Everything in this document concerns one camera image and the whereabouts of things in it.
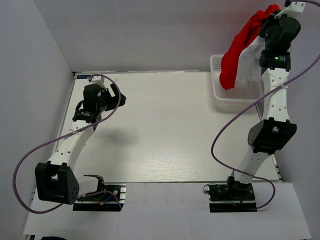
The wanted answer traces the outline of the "white t shirt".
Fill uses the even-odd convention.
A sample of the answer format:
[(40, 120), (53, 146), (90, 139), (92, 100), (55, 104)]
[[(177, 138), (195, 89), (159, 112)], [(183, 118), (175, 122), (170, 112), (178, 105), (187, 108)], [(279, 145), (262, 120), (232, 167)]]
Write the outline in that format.
[(238, 58), (236, 82), (262, 81), (259, 60), (265, 49), (265, 39), (257, 36), (252, 43), (240, 53)]

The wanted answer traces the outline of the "red t shirt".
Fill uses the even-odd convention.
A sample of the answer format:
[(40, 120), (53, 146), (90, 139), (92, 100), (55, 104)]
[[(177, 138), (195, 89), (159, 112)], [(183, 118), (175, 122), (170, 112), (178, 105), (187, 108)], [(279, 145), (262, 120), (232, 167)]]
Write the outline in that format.
[(235, 87), (241, 52), (256, 39), (264, 21), (269, 15), (279, 9), (280, 7), (277, 4), (271, 4), (266, 10), (257, 11), (234, 37), (228, 51), (223, 55), (221, 60), (219, 82), (225, 90)]

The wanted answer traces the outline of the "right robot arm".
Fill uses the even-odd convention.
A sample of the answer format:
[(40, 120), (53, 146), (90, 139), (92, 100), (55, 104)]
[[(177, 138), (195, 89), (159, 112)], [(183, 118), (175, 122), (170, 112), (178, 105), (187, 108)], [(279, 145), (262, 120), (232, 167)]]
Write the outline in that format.
[(281, 150), (297, 131), (288, 114), (284, 84), (291, 69), (288, 50), (300, 30), (301, 25), (294, 15), (275, 10), (263, 21), (258, 36), (239, 55), (238, 80), (261, 80), (265, 93), (276, 87), (280, 89), (264, 99), (262, 120), (248, 133), (245, 157), (227, 179), (225, 192), (233, 200), (250, 191), (253, 176), (262, 163)]

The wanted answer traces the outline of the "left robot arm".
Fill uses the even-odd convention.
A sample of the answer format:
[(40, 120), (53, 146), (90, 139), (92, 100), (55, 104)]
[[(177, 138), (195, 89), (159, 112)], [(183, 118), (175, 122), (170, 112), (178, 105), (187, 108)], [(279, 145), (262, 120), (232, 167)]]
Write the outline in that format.
[(95, 132), (102, 113), (113, 111), (126, 102), (126, 97), (112, 83), (91, 83), (83, 90), (83, 99), (74, 112), (68, 136), (45, 163), (35, 167), (38, 198), (41, 201), (72, 205), (79, 197), (90, 194), (99, 200), (105, 196), (103, 177), (87, 174), (77, 178), (74, 168), (88, 139)]

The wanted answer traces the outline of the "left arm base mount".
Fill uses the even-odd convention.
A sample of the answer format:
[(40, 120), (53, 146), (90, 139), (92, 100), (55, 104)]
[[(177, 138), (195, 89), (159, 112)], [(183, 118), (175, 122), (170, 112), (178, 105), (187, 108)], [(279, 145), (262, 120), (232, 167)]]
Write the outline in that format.
[(94, 196), (79, 197), (73, 204), (75, 212), (120, 212), (126, 199), (126, 183), (105, 183), (103, 191)]

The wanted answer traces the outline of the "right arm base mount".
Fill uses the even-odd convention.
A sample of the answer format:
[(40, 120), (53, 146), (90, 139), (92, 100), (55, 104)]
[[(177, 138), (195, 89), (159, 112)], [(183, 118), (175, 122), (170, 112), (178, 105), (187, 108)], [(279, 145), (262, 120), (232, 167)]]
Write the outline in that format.
[(229, 191), (227, 184), (208, 183), (203, 187), (208, 194), (210, 213), (245, 213), (257, 212), (256, 198), (253, 187), (248, 191)]

